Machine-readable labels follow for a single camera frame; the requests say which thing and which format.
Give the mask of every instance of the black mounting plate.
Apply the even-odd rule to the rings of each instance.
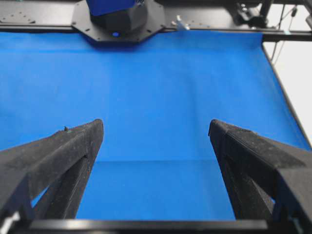
[[[35,23],[36,21],[22,11],[11,13],[0,18],[1,23]]]
[[[163,6],[154,0],[146,0],[148,17],[145,25],[128,34],[113,36],[113,32],[93,23],[85,0],[75,5],[72,26],[98,42],[141,42],[163,29],[166,24]]]

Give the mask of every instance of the blue cloth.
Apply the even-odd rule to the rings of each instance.
[[[128,9],[133,7],[135,2],[135,0],[87,0],[90,12],[94,16]]]
[[[0,34],[0,149],[95,118],[105,125],[78,218],[234,219],[214,118],[309,149],[261,34],[191,31],[133,45]]]

